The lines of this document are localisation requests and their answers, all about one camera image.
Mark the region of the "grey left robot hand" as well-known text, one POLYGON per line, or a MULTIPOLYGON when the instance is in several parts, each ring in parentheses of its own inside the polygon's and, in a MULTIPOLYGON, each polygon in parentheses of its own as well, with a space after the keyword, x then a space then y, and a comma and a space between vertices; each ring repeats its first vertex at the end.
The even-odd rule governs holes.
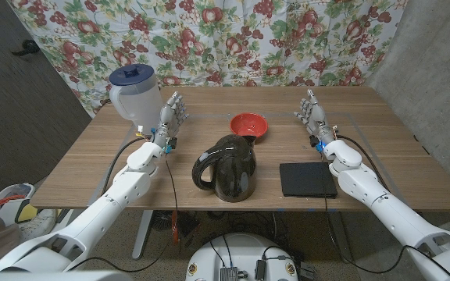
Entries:
POLYGON ((188 117, 183 99, 183 96, 175 91, 161 108, 159 125, 155 129, 153 140, 161 148, 167 146, 169 139, 177 135, 181 124, 188 117))

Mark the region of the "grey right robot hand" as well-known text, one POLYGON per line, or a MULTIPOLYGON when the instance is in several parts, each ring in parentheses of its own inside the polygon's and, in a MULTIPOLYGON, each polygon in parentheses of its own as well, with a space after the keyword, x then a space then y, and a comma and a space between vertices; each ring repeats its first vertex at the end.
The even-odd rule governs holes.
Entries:
POLYGON ((334 135, 326 113, 311 89, 307 90, 307 96, 300 101, 300 112, 294 112, 294 115, 305 126, 311 143, 327 145, 334 141, 334 135))

